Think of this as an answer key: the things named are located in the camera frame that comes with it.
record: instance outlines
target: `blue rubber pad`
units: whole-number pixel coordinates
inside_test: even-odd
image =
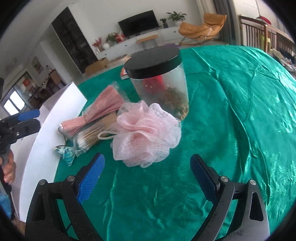
[[[19,121],[27,121],[27,120],[30,120],[30,119],[37,118],[39,115],[40,115],[40,111],[39,110],[30,110],[30,111],[21,113],[18,116],[18,120]]]
[[[194,155],[190,158],[190,167],[205,198],[215,204],[218,201],[216,196],[217,186]]]
[[[77,199],[80,204],[82,204],[83,201],[89,199],[94,187],[96,186],[96,183],[98,182],[99,177],[102,174],[104,167],[105,157],[101,154],[79,184]]]

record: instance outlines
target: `transparent jar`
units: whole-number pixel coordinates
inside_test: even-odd
[[[164,46],[135,53],[124,68],[138,95],[148,105],[158,103],[180,120],[187,116],[187,84],[178,48]]]

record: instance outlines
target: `dark cabinet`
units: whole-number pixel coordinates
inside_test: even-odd
[[[87,66],[98,60],[68,7],[57,16],[52,26],[82,74]]]

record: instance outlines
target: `metal screw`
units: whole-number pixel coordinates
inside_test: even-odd
[[[253,179],[251,179],[249,182],[250,182],[250,184],[253,185],[253,186],[256,185],[256,182],[255,182]]]
[[[46,183],[46,180],[45,180],[45,179],[42,179],[42,180],[39,181],[38,184],[39,184],[39,185],[44,185],[45,183]]]
[[[220,179],[222,182],[228,182],[229,180],[227,176],[221,176]]]
[[[67,177],[68,182],[72,182],[75,179],[73,175]]]

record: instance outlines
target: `tv stand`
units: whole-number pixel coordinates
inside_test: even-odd
[[[164,46],[165,44],[180,43],[183,36],[178,33],[178,30],[179,27],[161,28],[145,34],[131,37],[121,43],[113,45],[109,49],[106,49],[99,54],[96,54],[96,57],[98,59],[107,58],[109,61],[111,61],[125,54],[131,55],[133,53],[143,51],[141,43],[137,44],[136,42],[140,39],[148,38],[153,35],[158,35],[158,38],[155,39],[156,44],[153,44],[152,41],[148,41],[147,43],[145,43],[146,49],[154,48],[156,45]]]

